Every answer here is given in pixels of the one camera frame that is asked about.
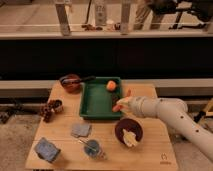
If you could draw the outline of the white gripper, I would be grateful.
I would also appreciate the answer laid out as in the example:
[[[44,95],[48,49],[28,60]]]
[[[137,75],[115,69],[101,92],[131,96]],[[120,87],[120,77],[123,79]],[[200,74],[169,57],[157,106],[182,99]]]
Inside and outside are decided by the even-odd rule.
[[[120,106],[120,110],[123,113],[132,113],[133,112],[132,102],[133,97],[131,96],[131,89],[128,89],[126,97],[119,99],[117,101],[117,104]]]

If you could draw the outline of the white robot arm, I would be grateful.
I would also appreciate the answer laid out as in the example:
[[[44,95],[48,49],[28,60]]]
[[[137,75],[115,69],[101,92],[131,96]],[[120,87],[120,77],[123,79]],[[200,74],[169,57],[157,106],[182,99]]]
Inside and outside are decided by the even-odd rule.
[[[181,133],[213,163],[213,133],[193,121],[187,104],[178,98],[123,97],[116,102],[124,113],[139,118],[158,118]]]

